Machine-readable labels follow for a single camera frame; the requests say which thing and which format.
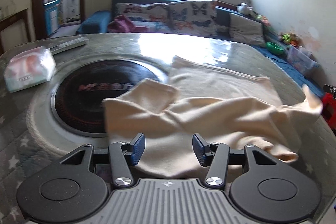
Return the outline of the clear plastic storage box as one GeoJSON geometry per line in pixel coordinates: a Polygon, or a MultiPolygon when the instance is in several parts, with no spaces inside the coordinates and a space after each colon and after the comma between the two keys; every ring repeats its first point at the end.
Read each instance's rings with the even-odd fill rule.
{"type": "Polygon", "coordinates": [[[318,67],[317,62],[293,46],[288,48],[286,60],[304,77],[311,77],[318,67]]]}

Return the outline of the magenta cloth on sofa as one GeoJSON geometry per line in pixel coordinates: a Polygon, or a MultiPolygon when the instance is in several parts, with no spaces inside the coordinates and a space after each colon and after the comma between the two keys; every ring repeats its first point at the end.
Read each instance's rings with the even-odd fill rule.
{"type": "Polygon", "coordinates": [[[117,16],[108,24],[108,32],[110,33],[147,33],[148,27],[136,26],[126,15],[117,16]]]}

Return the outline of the black round induction cooktop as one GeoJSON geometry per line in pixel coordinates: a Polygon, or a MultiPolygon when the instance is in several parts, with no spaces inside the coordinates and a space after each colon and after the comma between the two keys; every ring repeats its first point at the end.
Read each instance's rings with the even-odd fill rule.
{"type": "Polygon", "coordinates": [[[52,114],[62,128],[75,135],[105,137],[103,100],[125,94],[144,79],[165,83],[167,73],[153,64],[131,59],[81,65],[54,87],[52,114]]]}

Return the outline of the cream knit sweater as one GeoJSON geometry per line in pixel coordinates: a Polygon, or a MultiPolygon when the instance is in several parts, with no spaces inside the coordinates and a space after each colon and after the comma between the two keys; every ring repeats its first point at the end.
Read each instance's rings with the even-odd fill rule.
{"type": "Polygon", "coordinates": [[[157,177],[204,174],[192,149],[195,133],[233,149],[254,144],[290,163],[298,158],[303,132],[322,112],[321,100],[307,86],[302,90],[305,99],[288,106],[268,77],[174,57],[167,84],[145,79],[103,100],[105,130],[111,142],[143,133],[146,148],[138,168],[157,177]]]}

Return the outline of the grey remote control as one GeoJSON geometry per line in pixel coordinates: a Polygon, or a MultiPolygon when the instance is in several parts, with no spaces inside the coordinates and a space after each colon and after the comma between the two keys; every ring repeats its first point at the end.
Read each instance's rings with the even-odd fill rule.
{"type": "Polygon", "coordinates": [[[57,55],[58,53],[62,53],[65,51],[72,50],[74,48],[85,46],[88,43],[89,39],[86,37],[79,37],[64,43],[61,43],[57,46],[53,46],[50,48],[50,51],[53,55],[57,55]]]}

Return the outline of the colourful plush toys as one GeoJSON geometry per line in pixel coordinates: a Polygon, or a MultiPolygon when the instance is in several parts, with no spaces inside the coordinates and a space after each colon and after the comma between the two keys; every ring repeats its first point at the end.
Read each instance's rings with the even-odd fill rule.
{"type": "Polygon", "coordinates": [[[298,47],[302,43],[301,38],[298,35],[291,32],[281,33],[280,41],[286,44],[287,46],[294,46],[294,47],[298,47]]]}

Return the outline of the butterfly cushion right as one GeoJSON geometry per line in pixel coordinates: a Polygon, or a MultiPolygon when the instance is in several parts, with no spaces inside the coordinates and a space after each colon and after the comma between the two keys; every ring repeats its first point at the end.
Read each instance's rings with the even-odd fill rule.
{"type": "Polygon", "coordinates": [[[211,37],[217,35],[217,2],[180,1],[169,4],[170,23],[176,34],[211,37]]]}

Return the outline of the green bowl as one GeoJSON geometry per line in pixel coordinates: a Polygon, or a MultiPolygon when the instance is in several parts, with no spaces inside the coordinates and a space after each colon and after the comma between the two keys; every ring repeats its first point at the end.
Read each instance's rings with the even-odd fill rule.
{"type": "Polygon", "coordinates": [[[278,44],[273,43],[273,42],[267,42],[266,48],[270,53],[277,55],[277,56],[280,56],[284,54],[285,52],[285,50],[282,47],[280,47],[278,44]]]}

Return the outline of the blue corner sofa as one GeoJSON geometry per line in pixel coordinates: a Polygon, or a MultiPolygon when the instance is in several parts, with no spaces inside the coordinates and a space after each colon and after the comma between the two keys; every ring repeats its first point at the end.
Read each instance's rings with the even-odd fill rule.
{"type": "Polygon", "coordinates": [[[324,92],[309,74],[317,63],[294,46],[281,46],[259,17],[218,7],[213,0],[112,0],[110,10],[93,13],[77,34],[107,32],[181,34],[251,45],[284,70],[299,86],[306,84],[322,98],[324,92]]]}

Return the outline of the panda plush toy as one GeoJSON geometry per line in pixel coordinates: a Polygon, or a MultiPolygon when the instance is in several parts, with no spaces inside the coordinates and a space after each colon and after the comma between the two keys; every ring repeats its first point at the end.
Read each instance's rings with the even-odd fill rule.
{"type": "Polygon", "coordinates": [[[248,6],[246,3],[240,3],[239,5],[237,5],[237,11],[246,16],[253,15],[253,8],[251,6],[248,6]]]}

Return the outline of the pink tissue pack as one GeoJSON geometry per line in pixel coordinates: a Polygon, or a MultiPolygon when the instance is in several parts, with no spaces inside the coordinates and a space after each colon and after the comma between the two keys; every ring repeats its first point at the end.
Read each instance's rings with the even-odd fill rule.
{"type": "Polygon", "coordinates": [[[14,56],[3,76],[7,90],[14,93],[50,81],[55,69],[50,49],[41,46],[14,56]]]}

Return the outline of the butterfly cushion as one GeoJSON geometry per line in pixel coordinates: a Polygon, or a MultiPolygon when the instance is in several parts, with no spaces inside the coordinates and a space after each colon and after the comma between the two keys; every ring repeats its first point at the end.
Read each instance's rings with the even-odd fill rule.
{"type": "Polygon", "coordinates": [[[120,15],[125,15],[136,27],[146,27],[147,32],[171,34],[168,4],[117,3],[114,17],[120,15]]]}
{"type": "Polygon", "coordinates": [[[217,35],[217,2],[180,1],[169,4],[170,23],[176,34],[211,37],[217,35]]]}

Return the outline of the red box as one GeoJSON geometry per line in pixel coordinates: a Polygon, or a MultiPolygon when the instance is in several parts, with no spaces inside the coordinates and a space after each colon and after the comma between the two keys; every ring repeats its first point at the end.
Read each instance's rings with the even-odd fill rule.
{"type": "Polygon", "coordinates": [[[336,100],[330,93],[325,93],[322,98],[322,116],[332,130],[335,130],[336,100]]]}

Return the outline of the blue white small cabinet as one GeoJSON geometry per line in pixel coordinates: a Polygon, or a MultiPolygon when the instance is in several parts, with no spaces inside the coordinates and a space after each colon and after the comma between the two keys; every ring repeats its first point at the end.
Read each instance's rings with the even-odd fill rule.
{"type": "Polygon", "coordinates": [[[59,6],[61,0],[53,0],[43,5],[47,36],[51,36],[59,29],[59,6]]]}

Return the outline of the butterfly cushion left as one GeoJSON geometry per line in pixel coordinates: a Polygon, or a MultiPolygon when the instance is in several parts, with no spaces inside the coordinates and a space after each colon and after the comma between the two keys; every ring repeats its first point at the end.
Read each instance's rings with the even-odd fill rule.
{"type": "Polygon", "coordinates": [[[125,15],[136,27],[146,27],[147,32],[171,34],[168,4],[117,3],[114,17],[120,15],[125,15]]]}

